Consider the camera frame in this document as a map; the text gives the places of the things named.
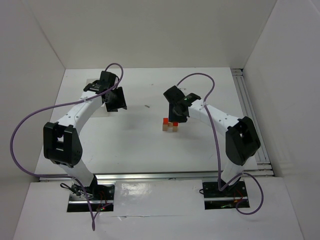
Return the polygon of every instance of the purple cable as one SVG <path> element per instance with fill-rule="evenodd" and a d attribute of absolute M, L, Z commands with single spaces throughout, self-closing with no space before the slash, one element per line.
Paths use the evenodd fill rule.
<path fill-rule="evenodd" d="M 256 212 L 258 212 L 260 210 L 260 208 L 262 207 L 263 203 L 264 203 L 264 192 L 262 190 L 262 187 L 261 185 L 259 184 L 258 180 L 253 176 L 251 175 L 250 173 L 247 173 L 247 172 L 241 172 L 237 175 L 235 175 L 230 181 L 228 181 L 223 187 L 221 187 L 221 156 L 220 156 L 220 148 L 219 148 L 219 143 L 218 143 L 218 136 L 217 136 L 217 131 L 216 131 L 216 127 L 215 127 L 215 123 L 214 123 L 214 120 L 212 119 L 212 116 L 210 114 L 210 111 L 206 105 L 206 101 L 207 101 L 207 98 L 209 97 L 209 95 L 212 93 L 212 91 L 214 90 L 215 88 L 215 80 L 209 76 L 208 74 L 205 74 L 205 73 L 201 73 L 201 72 L 195 72 L 195 73 L 192 73 L 192 74 L 189 74 L 187 76 L 185 76 L 184 78 L 182 78 L 176 86 L 179 86 L 179 84 L 181 84 L 185 79 L 191 77 L 191 76 L 194 76 L 194 75 L 202 75 L 202 76 L 205 76 L 207 78 L 209 78 L 211 81 L 212 81 L 212 88 L 210 89 L 210 91 L 207 93 L 207 95 L 205 95 L 204 99 L 203 99 L 203 106 L 204 106 L 204 109 L 206 110 L 206 113 L 208 114 L 208 117 L 209 117 L 209 120 L 210 120 L 210 123 L 211 123 L 211 126 L 212 126 L 212 131 L 213 131 L 213 137 L 214 137 L 214 143 L 215 143 L 215 149 L 216 149 L 216 155 L 217 155 L 217 162 L 218 162 L 218 189 L 219 191 L 223 191 L 233 180 L 237 179 L 238 177 L 241 177 L 242 175 L 247 175 L 247 176 L 250 176 L 251 178 L 253 178 L 253 180 L 256 182 L 256 184 L 258 185 L 259 189 L 260 189 L 260 192 L 261 192 L 261 202 L 259 204 L 259 206 L 257 207 L 256 210 L 252 211 L 252 212 L 242 212 L 238 209 L 238 206 L 241 202 L 245 201 L 242 200 L 242 201 L 239 201 L 236 205 L 235 205 L 235 209 L 243 214 L 243 215 L 252 215 L 252 214 L 255 214 Z"/>
<path fill-rule="evenodd" d="M 68 176 L 68 175 L 65 175 L 65 174 L 36 174 L 36 173 L 33 173 L 33 172 L 30 172 L 28 170 L 26 170 L 23 166 L 20 165 L 20 163 L 18 162 L 18 160 L 16 159 L 16 156 L 15 156 L 15 152 L 14 152 L 14 139 L 15 139 L 15 136 L 16 136 L 16 133 L 18 131 L 18 129 L 21 127 L 21 125 L 27 120 L 29 119 L 30 117 L 32 117 L 33 115 L 36 115 L 38 113 L 41 113 L 45 110 L 49 110 L 49 109 L 54 109 L 54 108 L 59 108 L 59 107 L 64 107 L 64 106 L 69 106 L 69 105 L 75 105 L 75 104 L 81 104 L 85 101 L 89 101 L 91 99 L 95 99 L 95 98 L 98 98 L 100 97 L 101 95 L 104 95 L 104 94 L 107 94 L 109 93 L 110 91 L 112 91 L 113 89 L 115 89 L 119 83 L 121 82 L 123 76 L 124 76 L 124 69 L 123 67 L 119 64 L 119 63 L 111 63 L 109 64 L 106 68 L 105 68 L 105 71 L 108 70 L 108 68 L 110 68 L 111 66 L 113 65 L 117 65 L 120 69 L 121 69 L 121 76 L 118 80 L 118 82 L 111 88 L 109 88 L 108 90 L 104 91 L 104 92 L 101 92 L 100 94 L 97 94 L 95 96 L 92 96 L 92 97 L 88 97 L 86 99 L 83 99 L 83 100 L 79 100 L 79 101 L 73 101 L 73 102 L 68 102 L 68 103 L 63 103 L 63 104 L 58 104 L 58 105 L 53 105 L 53 106 L 48 106 L 48 107 L 44 107 L 42 109 L 39 109 L 37 111 L 34 111 L 32 113 L 30 113 L 28 116 L 26 116 L 24 119 L 22 119 L 19 124 L 15 127 L 12 135 L 11 135 L 11 139 L 10 139 L 10 153 L 11 153 L 11 157 L 15 163 L 15 165 L 17 165 L 17 167 L 25 172 L 26 174 L 29 174 L 33 177 L 36 177 L 36 178 L 68 178 L 68 179 L 74 179 L 79 185 L 80 187 L 82 188 L 83 192 L 84 192 L 84 195 L 85 195 L 85 199 L 88 203 L 88 207 L 89 207 L 89 211 L 90 211 L 90 215 L 91 215 L 91 219 L 92 219 L 92 230 L 94 231 L 96 229 L 96 225 L 95 225 L 95 218 L 96 216 L 94 216 L 94 213 L 92 211 L 92 208 L 91 208 L 91 204 L 90 204 L 90 200 L 88 198 L 88 194 L 87 194 L 87 191 L 85 189 L 85 187 L 83 186 L 83 184 L 76 178 L 72 177 L 72 176 Z"/>

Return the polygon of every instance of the purple wire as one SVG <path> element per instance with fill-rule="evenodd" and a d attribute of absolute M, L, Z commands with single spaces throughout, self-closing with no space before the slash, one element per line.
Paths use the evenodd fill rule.
<path fill-rule="evenodd" d="M 226 187 L 235 179 L 237 179 L 238 177 L 241 177 L 242 175 L 247 175 L 247 176 L 250 176 L 251 178 L 253 178 L 253 180 L 256 182 L 256 184 L 258 185 L 259 189 L 260 189 L 260 192 L 261 192 L 261 202 L 259 204 L 259 206 L 257 207 L 256 210 L 252 211 L 252 212 L 242 212 L 239 210 L 238 206 L 240 203 L 242 203 L 244 200 L 242 201 L 239 201 L 236 205 L 235 205 L 235 209 L 243 214 L 243 215 L 252 215 L 252 214 L 255 214 L 256 212 L 258 212 L 260 210 L 260 208 L 262 207 L 263 203 L 264 203 L 264 192 L 262 190 L 262 187 L 261 185 L 259 184 L 258 180 L 253 176 L 251 175 L 250 173 L 247 173 L 247 172 L 241 172 L 237 175 L 235 175 L 233 178 L 231 178 L 230 181 L 228 181 L 223 187 L 221 187 L 221 156 L 220 156 L 220 148 L 219 148 L 219 143 L 218 143 L 218 136 L 217 136 L 217 131 L 216 131 L 216 127 L 215 127 L 215 123 L 214 123 L 214 120 L 212 119 L 212 116 L 210 114 L 210 111 L 207 107 L 207 104 L 206 104 L 206 101 L 207 101 L 207 98 L 209 97 L 209 95 L 213 92 L 215 86 L 216 86 L 216 83 L 215 83 L 215 80 L 209 76 L 208 74 L 205 74 L 205 73 L 201 73 L 201 72 L 195 72 L 195 73 L 191 73 L 187 76 L 185 76 L 184 78 L 182 78 L 178 83 L 177 83 L 177 86 L 179 86 L 179 84 L 181 84 L 185 79 L 191 77 L 191 76 L 194 76 L 194 75 L 202 75 L 202 76 L 205 76 L 207 78 L 209 78 L 211 81 L 212 81 L 212 88 L 210 89 L 210 91 L 207 93 L 207 95 L 205 95 L 204 99 L 203 99 L 203 106 L 204 106 L 204 109 L 206 110 L 206 113 L 208 114 L 208 117 L 209 117 L 209 120 L 210 120 L 210 123 L 211 123 L 211 126 L 212 126 L 212 131 L 213 131 L 213 138 L 214 138 L 214 143 L 215 143 L 215 149 L 216 149 L 216 155 L 217 155 L 217 162 L 218 162 L 218 189 L 219 191 L 223 191 L 224 189 L 226 189 Z"/>
<path fill-rule="evenodd" d="M 86 101 L 89 101 L 89 100 L 92 100 L 92 99 L 95 99 L 95 98 L 98 98 L 104 94 L 107 94 L 109 93 L 110 91 L 112 91 L 113 89 L 115 89 L 119 83 L 121 82 L 123 76 L 124 76 L 124 69 L 123 67 L 119 64 L 119 63 L 111 63 L 109 64 L 106 68 L 105 68 L 105 71 L 108 70 L 108 68 L 110 68 L 111 66 L 113 65 L 117 65 L 120 69 L 121 69 L 121 76 L 118 80 L 118 82 L 111 88 L 107 89 L 106 91 L 104 92 L 101 92 L 100 94 L 97 94 L 95 96 L 92 96 L 92 97 L 88 97 L 86 99 L 83 99 L 83 100 L 79 100 L 79 101 L 73 101 L 73 102 L 68 102 L 68 103 L 63 103 L 63 104 L 58 104 L 58 105 L 53 105 L 53 106 L 48 106 L 48 107 L 44 107 L 44 108 L 41 108 L 37 111 L 34 111 L 32 113 L 30 113 L 28 116 L 26 116 L 24 119 L 22 119 L 18 125 L 15 127 L 12 135 L 11 135 L 11 139 L 10 139 L 10 154 L 11 154 L 11 157 L 15 163 L 15 165 L 17 165 L 17 167 L 25 172 L 26 174 L 29 174 L 33 177 L 36 177 L 36 178 L 68 178 L 68 179 L 74 179 L 79 185 L 80 187 L 82 188 L 83 192 L 84 192 L 84 195 L 85 195 L 85 199 L 88 203 L 88 207 L 89 207 L 89 211 L 90 211 L 90 215 L 91 215 L 91 219 L 92 219 L 92 230 L 94 231 L 96 229 L 96 225 L 95 225 L 95 218 L 96 216 L 94 216 L 94 213 L 92 211 L 92 208 L 91 208 L 91 204 L 90 204 L 90 200 L 88 198 L 88 194 L 87 194 L 87 191 L 85 189 L 85 187 L 83 186 L 83 184 L 76 178 L 72 177 L 72 176 L 68 176 L 68 175 L 65 175 L 65 174 L 36 174 L 36 173 L 33 173 L 33 172 L 30 172 L 28 170 L 26 170 L 23 166 L 20 165 L 20 163 L 18 162 L 16 156 L 15 156 L 15 152 L 14 152 L 14 139 L 15 139 L 15 136 L 16 136 L 16 133 L 18 131 L 18 129 L 21 127 L 21 125 L 27 120 L 29 119 L 30 117 L 32 117 L 33 115 L 36 115 L 38 113 L 41 113 L 43 111 L 46 111 L 46 110 L 49 110 L 49 109 L 54 109 L 54 108 L 59 108 L 59 107 L 64 107 L 64 106 L 69 106 L 69 105 L 75 105 L 75 104 L 81 104 L 83 102 L 86 102 Z"/>

